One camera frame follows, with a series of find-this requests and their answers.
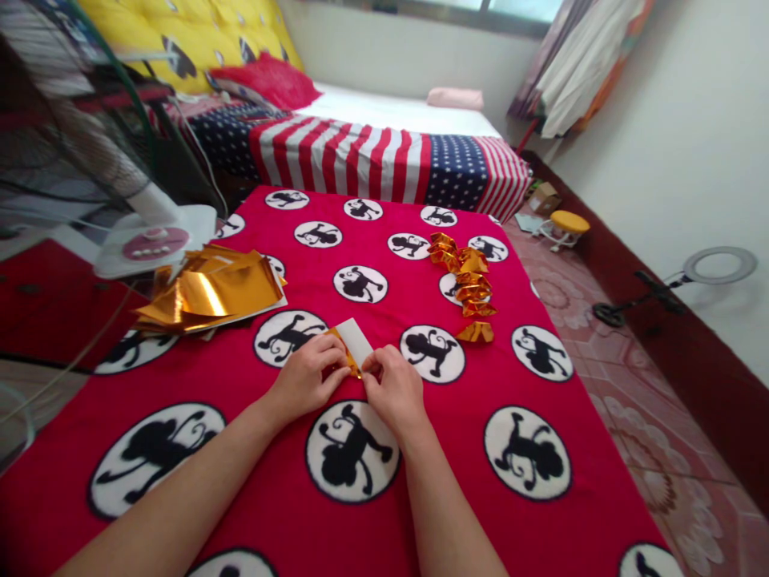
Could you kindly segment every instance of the cardboard box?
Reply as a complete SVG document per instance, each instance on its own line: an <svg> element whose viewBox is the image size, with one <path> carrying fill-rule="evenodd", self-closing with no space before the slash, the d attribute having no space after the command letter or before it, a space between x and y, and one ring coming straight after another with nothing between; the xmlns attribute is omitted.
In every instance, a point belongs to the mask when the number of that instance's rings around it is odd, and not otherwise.
<svg viewBox="0 0 769 577"><path fill-rule="evenodd" d="M540 184L529 198L529 206L539 216L550 216L560 203L561 197L550 183Z"/></svg>

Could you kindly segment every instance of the tufted headboard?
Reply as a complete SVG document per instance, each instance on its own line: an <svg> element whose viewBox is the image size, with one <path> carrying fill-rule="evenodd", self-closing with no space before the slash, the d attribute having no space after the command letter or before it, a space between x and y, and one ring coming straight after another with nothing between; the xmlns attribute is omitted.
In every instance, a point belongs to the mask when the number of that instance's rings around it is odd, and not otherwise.
<svg viewBox="0 0 769 577"><path fill-rule="evenodd" d="M174 88L210 92L209 68L239 66L267 50L303 69L275 0L79 0L117 54L173 52L152 68ZM133 66L142 74L147 68Z"/></svg>

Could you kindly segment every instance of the ring light stand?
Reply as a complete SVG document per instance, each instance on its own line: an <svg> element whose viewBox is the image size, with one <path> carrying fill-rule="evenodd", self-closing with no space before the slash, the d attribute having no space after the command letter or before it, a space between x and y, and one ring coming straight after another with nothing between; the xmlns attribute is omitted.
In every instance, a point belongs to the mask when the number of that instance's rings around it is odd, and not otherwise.
<svg viewBox="0 0 769 577"><path fill-rule="evenodd" d="M725 276L706 276L697 272L697 265L701 260L709 256L720 254L728 254L739 258L740 262L737 270ZM596 305L593 305L593 316L610 327L620 328L625 326L625 311L627 309L632 309L634 306L640 305L642 302L650 301L651 299L657 299L662 304L662 307L669 313L684 314L686 309L681 305L678 299L673 296L671 292L673 289L677 289L690 282L698 282L702 284L730 284L737 282L746 276L750 276L755 271L758 264L759 262L758 259L755 258L755 255L744 248L706 248L686 259L686 262L683 265L683 276L669 284L658 283L648 272L636 271L635 276L641 279L643 284L649 288L649 292L634 301L626 302L624 305L613 306L609 303L597 303Z"/></svg>

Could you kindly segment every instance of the red cushion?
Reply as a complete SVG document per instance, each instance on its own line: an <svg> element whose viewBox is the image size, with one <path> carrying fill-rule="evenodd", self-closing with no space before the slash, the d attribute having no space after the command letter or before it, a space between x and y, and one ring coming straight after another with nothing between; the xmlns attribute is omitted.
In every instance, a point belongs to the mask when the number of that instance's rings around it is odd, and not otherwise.
<svg viewBox="0 0 769 577"><path fill-rule="evenodd" d="M312 79L291 64L262 52L259 60L241 67L209 71L221 88L241 98L258 96L280 110L296 110L312 104L322 93Z"/></svg>

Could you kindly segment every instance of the yellow stool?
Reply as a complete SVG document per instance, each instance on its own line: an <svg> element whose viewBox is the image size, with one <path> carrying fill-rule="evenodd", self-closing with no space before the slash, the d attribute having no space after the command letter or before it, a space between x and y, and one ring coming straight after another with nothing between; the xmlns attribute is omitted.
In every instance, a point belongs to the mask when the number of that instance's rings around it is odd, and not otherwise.
<svg viewBox="0 0 769 577"><path fill-rule="evenodd" d="M533 236L546 236L555 245L550 249L553 252L561 250L562 246L573 247L579 237L590 230L590 223L581 216L568 211L555 211L550 215L550 220L540 224L533 232Z"/></svg>

